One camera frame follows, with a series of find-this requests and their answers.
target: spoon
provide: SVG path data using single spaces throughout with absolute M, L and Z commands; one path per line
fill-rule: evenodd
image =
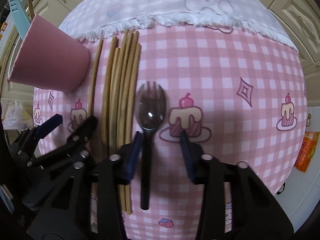
M 166 98 L 162 87 L 149 81 L 138 91 L 135 104 L 136 117 L 143 130 L 143 150 L 141 167 L 141 200 L 140 207 L 149 209 L 150 175 L 152 164 L 153 137 L 163 122 L 166 113 Z

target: white tile floor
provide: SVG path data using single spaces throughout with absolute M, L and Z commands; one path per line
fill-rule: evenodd
M 307 111 L 311 114 L 311 124 L 306 130 L 320 131 L 320 106 L 308 107 Z M 320 142 L 307 171 L 294 167 L 285 182 L 285 190 L 275 198 L 297 231 L 320 200 Z

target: plastic bag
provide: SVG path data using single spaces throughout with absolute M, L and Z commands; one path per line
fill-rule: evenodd
M 9 106 L 5 119 L 3 121 L 3 128 L 5 130 L 16 129 L 19 131 L 26 128 L 33 128 L 33 119 L 26 110 L 23 109 L 19 101 L 14 102 L 14 106 Z
M 319 132 L 305 132 L 300 152 L 294 166 L 299 171 L 306 172 L 311 158 L 315 154 L 316 145 L 319 138 Z

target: pink cup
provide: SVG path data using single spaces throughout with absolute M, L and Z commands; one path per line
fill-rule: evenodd
M 68 93 L 81 84 L 89 60 L 85 46 L 36 14 L 8 80 Z

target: orange object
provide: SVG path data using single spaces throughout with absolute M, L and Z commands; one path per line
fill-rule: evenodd
M 315 154 L 316 145 L 318 142 L 320 132 L 305 132 L 300 152 L 298 154 L 294 166 L 299 170 L 306 172 L 311 158 Z
M 8 25 L 8 24 L 7 24 L 6 22 L 4 22 L 3 25 L 2 25 L 2 27 L 1 27 L 1 31 L 5 31 L 7 25 Z

